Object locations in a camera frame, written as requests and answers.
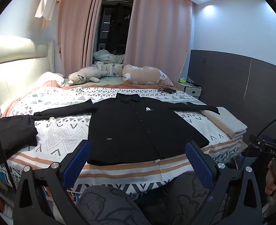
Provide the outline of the black button shirt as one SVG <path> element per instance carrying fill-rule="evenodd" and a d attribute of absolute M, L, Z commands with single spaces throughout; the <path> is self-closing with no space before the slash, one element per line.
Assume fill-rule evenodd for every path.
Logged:
<path fill-rule="evenodd" d="M 200 148 L 209 140 L 177 114 L 178 111 L 218 113 L 208 105 L 169 103 L 137 94 L 117 94 L 93 103 L 91 100 L 48 109 L 32 115 L 34 120 L 90 113 L 88 141 L 90 165 L 111 166 L 162 160 L 184 154 L 188 142 Z"/>

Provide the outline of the folded beige blanket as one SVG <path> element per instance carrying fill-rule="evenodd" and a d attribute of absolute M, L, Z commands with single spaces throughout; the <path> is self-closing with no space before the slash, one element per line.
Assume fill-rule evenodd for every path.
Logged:
<path fill-rule="evenodd" d="M 231 139 L 246 133 L 248 127 L 243 122 L 238 120 L 230 111 L 224 107 L 217 107 L 218 114 L 212 111 L 203 110 L 201 114 L 206 116 L 218 128 L 226 133 Z"/>

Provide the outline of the person patterned trouser legs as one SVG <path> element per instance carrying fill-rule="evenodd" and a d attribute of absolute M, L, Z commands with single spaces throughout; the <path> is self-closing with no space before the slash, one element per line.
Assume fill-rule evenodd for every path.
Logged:
<path fill-rule="evenodd" d="M 209 195 L 194 172 L 185 172 L 137 200 L 109 186 L 86 188 L 76 206 L 89 224 L 188 224 Z"/>

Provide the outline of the folded black garment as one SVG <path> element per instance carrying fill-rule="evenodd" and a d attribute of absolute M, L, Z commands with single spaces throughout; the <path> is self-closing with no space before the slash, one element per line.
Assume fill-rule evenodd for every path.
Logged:
<path fill-rule="evenodd" d="M 0 140 L 6 159 L 27 146 L 37 146 L 35 121 L 30 115 L 0 119 Z"/>

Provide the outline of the cream bedside cabinet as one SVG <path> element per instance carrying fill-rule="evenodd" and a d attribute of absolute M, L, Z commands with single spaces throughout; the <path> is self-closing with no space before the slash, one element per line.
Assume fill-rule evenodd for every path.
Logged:
<path fill-rule="evenodd" d="M 185 82 L 185 83 L 178 82 L 176 85 L 176 88 L 178 88 L 178 90 L 181 90 L 193 96 L 196 99 L 198 99 L 201 96 L 201 92 L 202 92 L 202 88 L 199 85 L 188 83 L 188 82 Z"/>

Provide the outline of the white pillow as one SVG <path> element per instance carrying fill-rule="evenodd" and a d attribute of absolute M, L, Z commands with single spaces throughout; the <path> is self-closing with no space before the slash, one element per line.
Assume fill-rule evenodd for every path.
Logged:
<path fill-rule="evenodd" d="M 55 81 L 59 85 L 63 85 L 65 79 L 61 74 L 52 73 L 52 72 L 45 72 L 43 73 L 38 80 L 36 81 L 37 84 L 44 84 L 47 81 Z"/>

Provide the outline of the beige shark plush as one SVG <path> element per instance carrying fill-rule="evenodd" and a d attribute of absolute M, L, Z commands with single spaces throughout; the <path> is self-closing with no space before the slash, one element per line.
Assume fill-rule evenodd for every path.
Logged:
<path fill-rule="evenodd" d="M 69 85 L 80 85 L 86 82 L 99 83 L 100 78 L 108 76 L 109 72 L 100 70 L 97 67 L 85 67 L 78 72 L 72 73 L 68 76 Z"/>

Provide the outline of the crumpled light bedding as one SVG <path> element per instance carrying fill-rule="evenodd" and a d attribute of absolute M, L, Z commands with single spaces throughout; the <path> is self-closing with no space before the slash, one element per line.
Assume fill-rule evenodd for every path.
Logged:
<path fill-rule="evenodd" d="M 125 55 L 115 55 L 107 50 L 99 50 L 93 53 L 94 67 L 107 71 L 109 76 L 122 76 Z"/>

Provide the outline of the pink plush pillow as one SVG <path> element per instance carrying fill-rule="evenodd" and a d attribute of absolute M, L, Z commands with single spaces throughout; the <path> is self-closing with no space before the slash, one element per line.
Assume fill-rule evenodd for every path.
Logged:
<path fill-rule="evenodd" d="M 173 87 L 169 77 L 156 67 L 126 65 L 122 71 L 123 81 L 137 85 L 166 85 Z"/>

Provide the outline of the cream padded headboard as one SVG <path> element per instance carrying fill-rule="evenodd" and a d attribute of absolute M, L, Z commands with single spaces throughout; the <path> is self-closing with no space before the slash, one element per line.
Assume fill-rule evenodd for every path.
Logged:
<path fill-rule="evenodd" d="M 54 42 L 0 36 L 0 107 L 54 72 Z"/>

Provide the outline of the pink curtain right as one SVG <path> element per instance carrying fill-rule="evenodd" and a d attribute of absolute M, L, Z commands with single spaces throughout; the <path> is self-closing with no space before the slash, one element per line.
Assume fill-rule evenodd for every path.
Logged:
<path fill-rule="evenodd" d="M 153 66 L 177 83 L 189 52 L 190 0 L 134 0 L 124 63 Z"/>

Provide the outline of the pink curtain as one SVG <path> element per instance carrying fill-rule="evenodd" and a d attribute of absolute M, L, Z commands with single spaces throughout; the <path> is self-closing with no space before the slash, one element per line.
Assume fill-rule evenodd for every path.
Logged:
<path fill-rule="evenodd" d="M 64 74 L 92 65 L 102 0 L 61 0 L 58 46 Z"/>
<path fill-rule="evenodd" d="M 124 63 L 153 66 L 177 83 L 189 52 L 190 0 L 134 0 Z"/>

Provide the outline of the hanging white garment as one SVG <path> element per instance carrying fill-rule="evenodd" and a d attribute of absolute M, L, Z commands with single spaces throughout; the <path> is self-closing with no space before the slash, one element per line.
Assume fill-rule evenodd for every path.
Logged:
<path fill-rule="evenodd" d="M 49 25 L 56 3 L 57 0 L 40 0 L 35 18 L 42 18 L 42 29 Z"/>

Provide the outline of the pink curtain left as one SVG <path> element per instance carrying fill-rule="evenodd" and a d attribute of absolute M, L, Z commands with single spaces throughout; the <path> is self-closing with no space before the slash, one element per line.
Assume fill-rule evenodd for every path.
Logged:
<path fill-rule="evenodd" d="M 92 65 L 102 0 L 61 0 L 58 46 L 64 74 Z"/>

